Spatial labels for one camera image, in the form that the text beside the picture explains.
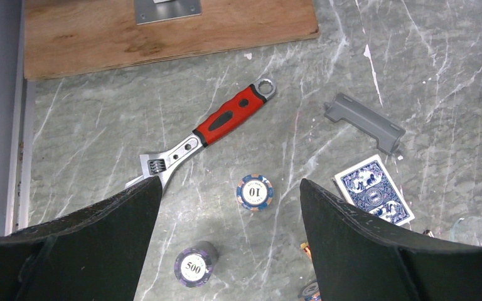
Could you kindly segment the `blue playing card deck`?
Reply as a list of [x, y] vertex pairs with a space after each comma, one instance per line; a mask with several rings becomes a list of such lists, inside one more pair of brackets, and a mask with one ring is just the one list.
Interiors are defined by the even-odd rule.
[[335, 174], [334, 181], [347, 203], [389, 223], [402, 226], [415, 218], [379, 155]]

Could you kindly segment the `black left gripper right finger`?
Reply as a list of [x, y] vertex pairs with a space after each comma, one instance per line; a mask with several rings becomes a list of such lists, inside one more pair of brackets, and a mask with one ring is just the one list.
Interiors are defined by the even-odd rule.
[[396, 226], [309, 179], [299, 189], [323, 300], [482, 300], [482, 247]]

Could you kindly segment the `blue 10 chip stack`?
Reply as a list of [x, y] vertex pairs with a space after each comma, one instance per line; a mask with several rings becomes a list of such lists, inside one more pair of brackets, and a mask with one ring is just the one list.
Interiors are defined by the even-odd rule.
[[274, 197], [270, 181], [261, 174], [248, 174], [236, 188], [236, 198], [242, 207], [251, 211], [267, 208]]

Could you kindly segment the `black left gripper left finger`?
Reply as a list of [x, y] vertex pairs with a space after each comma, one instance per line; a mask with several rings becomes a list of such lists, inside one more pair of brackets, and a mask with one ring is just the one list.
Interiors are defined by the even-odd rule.
[[0, 300], [132, 300], [162, 193], [161, 181], [150, 177], [0, 236]]

